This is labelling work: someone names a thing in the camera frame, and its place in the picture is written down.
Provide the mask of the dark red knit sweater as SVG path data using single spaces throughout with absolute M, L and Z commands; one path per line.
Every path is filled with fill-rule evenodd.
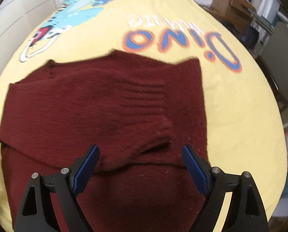
M 96 144 L 100 161 L 78 197 L 95 231 L 188 231 L 204 199 L 181 150 L 207 157 L 199 60 L 113 51 L 48 61 L 9 86 L 0 142 L 12 216 L 32 173 L 55 173 Z

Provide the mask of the yellow dinosaur print bedsheet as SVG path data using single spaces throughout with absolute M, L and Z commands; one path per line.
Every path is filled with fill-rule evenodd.
M 11 84 L 44 66 L 122 51 L 167 64 L 199 60 L 207 157 L 227 173 L 249 171 L 267 217 L 286 180 L 286 144 L 273 93 L 252 55 L 193 0 L 65 0 L 25 38 L 0 76 L 0 126 Z M 0 224 L 13 230 L 2 170 Z

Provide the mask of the white wardrobe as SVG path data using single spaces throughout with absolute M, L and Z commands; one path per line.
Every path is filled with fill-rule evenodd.
M 0 5 L 0 75 L 32 30 L 63 0 L 4 0 Z

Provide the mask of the grey chair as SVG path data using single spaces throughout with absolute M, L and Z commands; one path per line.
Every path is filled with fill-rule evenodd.
M 288 108 L 288 26 L 278 22 L 256 62 L 267 79 L 279 111 Z

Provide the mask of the brown wooden cabinet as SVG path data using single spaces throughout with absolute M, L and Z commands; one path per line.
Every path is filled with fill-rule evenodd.
M 246 0 L 213 0 L 207 10 L 218 21 L 232 24 L 240 33 L 251 24 L 256 9 Z

